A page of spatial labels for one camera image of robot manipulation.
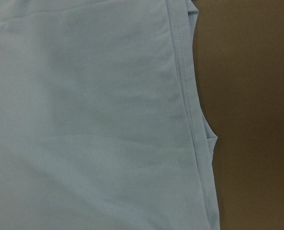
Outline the light blue t-shirt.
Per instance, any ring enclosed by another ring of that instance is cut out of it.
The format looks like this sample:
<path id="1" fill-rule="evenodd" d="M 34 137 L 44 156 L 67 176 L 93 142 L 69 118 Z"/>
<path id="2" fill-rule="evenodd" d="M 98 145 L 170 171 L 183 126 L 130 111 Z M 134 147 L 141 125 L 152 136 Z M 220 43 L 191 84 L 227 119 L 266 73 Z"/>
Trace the light blue t-shirt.
<path id="1" fill-rule="evenodd" d="M 0 0 L 0 230 L 217 230 L 190 0 Z"/>

